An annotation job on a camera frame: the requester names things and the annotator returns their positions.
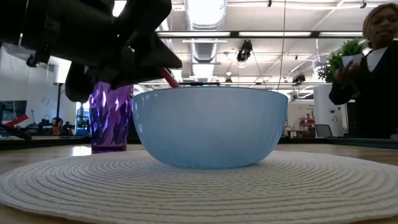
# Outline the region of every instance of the person in background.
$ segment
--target person in background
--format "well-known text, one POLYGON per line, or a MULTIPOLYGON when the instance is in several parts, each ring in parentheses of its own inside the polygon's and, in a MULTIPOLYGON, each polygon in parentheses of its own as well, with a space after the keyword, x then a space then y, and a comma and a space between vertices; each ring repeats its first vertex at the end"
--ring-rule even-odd
POLYGON ((372 51, 340 68, 329 98, 336 105, 355 100, 359 138, 390 138, 398 127, 398 4, 374 8, 363 34, 372 51))
POLYGON ((53 118, 52 119, 52 135, 53 136, 61 136, 64 135, 65 132, 62 129, 63 119, 61 118, 53 118))

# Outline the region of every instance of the computer screen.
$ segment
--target computer screen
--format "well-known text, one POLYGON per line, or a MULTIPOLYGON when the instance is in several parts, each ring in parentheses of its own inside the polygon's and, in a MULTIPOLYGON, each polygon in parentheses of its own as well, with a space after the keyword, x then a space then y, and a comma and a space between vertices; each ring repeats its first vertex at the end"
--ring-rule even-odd
POLYGON ((3 121, 14 121, 26 114, 26 100, 0 101, 0 103, 5 105, 2 114, 3 121))
POLYGON ((330 126, 327 124, 316 124, 315 130, 317 131, 318 137, 333 137, 330 126))

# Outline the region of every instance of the red handle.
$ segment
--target red handle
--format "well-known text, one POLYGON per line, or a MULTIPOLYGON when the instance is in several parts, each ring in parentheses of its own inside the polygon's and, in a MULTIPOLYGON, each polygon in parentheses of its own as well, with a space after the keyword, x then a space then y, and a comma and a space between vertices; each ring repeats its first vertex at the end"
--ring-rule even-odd
POLYGON ((5 125, 6 125, 6 126, 9 126, 9 127, 12 127, 12 126, 14 126, 14 125, 16 125, 16 124, 19 124, 19 123, 21 123, 21 122, 23 122, 23 121, 26 121, 27 119, 29 119, 29 117, 25 114, 24 116, 21 116, 20 118, 15 119, 14 121, 10 121, 10 122, 8 122, 8 123, 5 124, 5 125))
POLYGON ((173 78, 166 68, 160 69, 159 73, 164 79, 166 79, 172 88, 180 87, 180 84, 178 84, 178 82, 173 78))

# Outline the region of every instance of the table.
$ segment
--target table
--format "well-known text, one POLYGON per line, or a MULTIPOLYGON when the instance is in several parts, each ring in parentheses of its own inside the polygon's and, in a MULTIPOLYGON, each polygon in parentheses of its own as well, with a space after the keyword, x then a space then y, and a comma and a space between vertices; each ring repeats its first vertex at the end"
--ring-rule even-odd
POLYGON ((296 134, 296 138, 299 138, 303 133, 307 133, 308 130, 292 130, 292 129, 290 129, 290 130, 285 130, 285 132, 287 133, 286 135, 291 138, 294 138, 294 136, 292 135, 293 133, 296 134))
MULTIPOLYGON (((142 145, 128 145, 128 151, 144 150, 142 145)), ((379 149, 371 147, 339 146, 328 144, 280 144, 276 150, 316 152, 337 156, 366 159, 375 162, 398 166, 398 150, 379 149)), ((47 159, 56 159, 70 156, 84 156, 91 154, 89 145, 85 146, 57 146, 36 149, 21 149, 16 151, 0 152, 0 174, 3 174, 16 167, 24 166, 34 162, 47 159)), ((21 212, 13 208, 0 205, 1 223, 7 224, 82 224, 61 218, 46 217, 21 212)), ((383 220, 368 220, 355 224, 393 224, 398 223, 398 217, 383 220)))

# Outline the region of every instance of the person's hand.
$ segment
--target person's hand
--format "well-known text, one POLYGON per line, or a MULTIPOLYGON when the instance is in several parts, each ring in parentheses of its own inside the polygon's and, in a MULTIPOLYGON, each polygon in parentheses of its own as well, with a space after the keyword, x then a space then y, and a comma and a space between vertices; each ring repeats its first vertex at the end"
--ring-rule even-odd
POLYGON ((354 81, 354 78, 357 76, 359 71, 359 65, 354 63, 354 60, 351 60, 347 66, 340 67, 338 70, 338 74, 336 76, 337 84, 341 86, 347 86, 354 81))

